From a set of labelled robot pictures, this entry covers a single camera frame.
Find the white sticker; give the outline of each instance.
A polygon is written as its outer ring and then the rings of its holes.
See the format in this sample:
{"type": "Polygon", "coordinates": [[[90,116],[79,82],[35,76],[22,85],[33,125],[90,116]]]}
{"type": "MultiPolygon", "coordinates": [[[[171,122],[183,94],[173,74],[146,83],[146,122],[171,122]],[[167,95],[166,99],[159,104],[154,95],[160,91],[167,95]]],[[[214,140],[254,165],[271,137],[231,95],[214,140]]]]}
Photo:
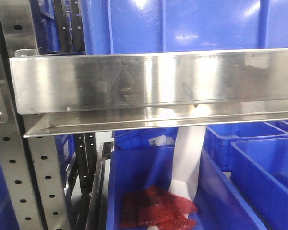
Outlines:
{"type": "Polygon", "coordinates": [[[150,146],[160,146],[165,145],[167,142],[167,136],[161,135],[148,140],[150,146]]]}

